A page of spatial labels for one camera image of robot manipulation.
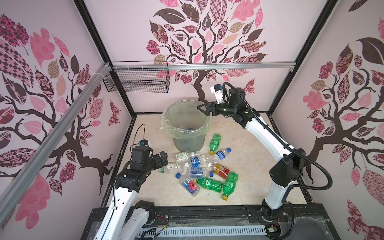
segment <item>aluminum rail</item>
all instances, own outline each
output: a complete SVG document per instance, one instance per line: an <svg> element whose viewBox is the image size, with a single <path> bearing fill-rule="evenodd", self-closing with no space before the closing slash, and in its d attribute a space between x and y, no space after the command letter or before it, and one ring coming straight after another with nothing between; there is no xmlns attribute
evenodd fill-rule
<svg viewBox="0 0 384 240"><path fill-rule="evenodd" d="M124 62L114 62L113 69L148 69L167 68L167 65L118 65ZM295 62L262 62L262 63L196 63L196 64L168 64L170 71L177 70L207 70L207 69L251 69L251 68L294 68Z"/></svg>
<svg viewBox="0 0 384 240"><path fill-rule="evenodd" d="M13 208L19 202L25 191L35 180L36 175L41 167L47 161L57 144L63 138L69 126L75 120L80 110L84 107L87 100L91 97L93 91L109 73L110 67L108 63L103 63L97 72L91 77L89 83L83 88L82 92L77 96L75 101L69 107L68 111L60 118L56 126L50 134L44 139L42 144L37 148L31 159L24 164L23 168L11 184L7 187L0 197L0 225L7 219Z"/></svg>

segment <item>bottle with red label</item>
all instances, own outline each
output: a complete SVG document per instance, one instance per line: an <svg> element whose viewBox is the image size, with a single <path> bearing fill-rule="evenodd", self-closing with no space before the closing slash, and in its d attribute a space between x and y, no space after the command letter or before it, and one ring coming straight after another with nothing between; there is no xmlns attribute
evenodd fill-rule
<svg viewBox="0 0 384 240"><path fill-rule="evenodd" d="M230 169L216 163L214 165L213 171L214 173L218 174L220 177L227 179Z"/></svg>

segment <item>ventilation grille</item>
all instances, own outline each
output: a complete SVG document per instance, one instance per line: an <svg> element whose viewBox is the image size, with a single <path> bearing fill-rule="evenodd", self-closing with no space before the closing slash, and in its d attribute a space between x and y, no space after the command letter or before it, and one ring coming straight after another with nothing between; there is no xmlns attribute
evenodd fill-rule
<svg viewBox="0 0 384 240"><path fill-rule="evenodd" d="M137 235L141 238L141 234L150 228L142 228ZM144 238L156 235L162 228L157 228L148 232ZM254 226L220 226L220 227L169 227L158 237L209 237L209 236L246 236L246 235L266 235L263 225Z"/></svg>

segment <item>wall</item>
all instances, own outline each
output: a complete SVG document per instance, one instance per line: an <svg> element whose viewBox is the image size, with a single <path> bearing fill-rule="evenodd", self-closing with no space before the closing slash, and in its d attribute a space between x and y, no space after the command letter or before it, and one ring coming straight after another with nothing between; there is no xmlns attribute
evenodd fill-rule
<svg viewBox="0 0 384 240"><path fill-rule="evenodd" d="M71 0L7 1L0 20L0 192L102 64ZM99 85L2 226L1 239L79 239L130 117Z"/></svg>
<svg viewBox="0 0 384 240"><path fill-rule="evenodd" d="M384 239L384 2L341 1L273 115L333 178L323 203L341 239ZM326 183L306 167L306 184Z"/></svg>
<svg viewBox="0 0 384 240"><path fill-rule="evenodd" d="M94 0L86 4L112 61L155 59L185 64L295 61L325 2ZM105 14L105 9L114 14ZM214 101L209 88L229 81L246 90L255 109L267 111L287 71L171 72L168 94L128 93L128 97L137 112L164 111L182 99Z"/></svg>

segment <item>floor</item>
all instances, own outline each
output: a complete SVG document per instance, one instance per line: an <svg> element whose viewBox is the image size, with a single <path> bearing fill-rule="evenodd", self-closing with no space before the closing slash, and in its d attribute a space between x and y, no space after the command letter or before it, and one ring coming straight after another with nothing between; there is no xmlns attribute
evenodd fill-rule
<svg viewBox="0 0 384 240"><path fill-rule="evenodd" d="M263 119L270 125L266 114ZM224 201L222 193L200 188L196 196L192 196L182 186L174 175L152 171L151 175L141 186L135 202L146 200L154 202L157 206L178 206L178 205L240 205L240 204L261 204L268 194L271 184L269 170L275 165L275 161L262 143L247 130L244 130L231 118L223 116L211 117L212 128L205 137L204 147L200 152L209 152L209 142L214 133L220 133L222 140L221 147L230 147L232 152L222 161L222 165L231 171L239 174L239 180L233 194ZM174 153L179 152L175 147L172 138L160 132L161 115L138 115L129 139L127 150L122 159L119 172L124 164L130 159L129 146L132 144L137 128L146 124L145 139L151 142L154 154L164 151L168 154L168 161L171 162ZM142 139L142 128L139 130L135 143ZM215 180L223 181L218 175ZM288 195L287 201L294 204L306 203L299 188L294 188Z"/></svg>

